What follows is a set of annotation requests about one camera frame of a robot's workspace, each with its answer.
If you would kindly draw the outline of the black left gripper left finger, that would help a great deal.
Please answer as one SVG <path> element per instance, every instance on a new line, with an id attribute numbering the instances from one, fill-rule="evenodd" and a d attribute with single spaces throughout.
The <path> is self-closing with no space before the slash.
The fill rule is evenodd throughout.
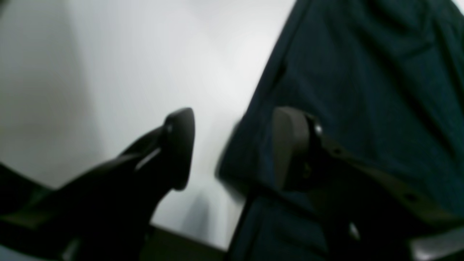
<path id="1" fill-rule="evenodd" d="M 159 202 L 186 188 L 192 163 L 192 108 L 60 189 L 1 165 L 1 246 L 56 261 L 137 261 Z"/>

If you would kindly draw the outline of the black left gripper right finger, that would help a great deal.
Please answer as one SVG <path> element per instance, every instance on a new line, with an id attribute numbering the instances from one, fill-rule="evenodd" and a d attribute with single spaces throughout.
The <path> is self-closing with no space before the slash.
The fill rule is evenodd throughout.
<path id="1" fill-rule="evenodd" d="M 292 107 L 272 115 L 275 185 L 308 197 L 331 260 L 463 260 L 463 218 L 353 158 L 316 117 Z"/>

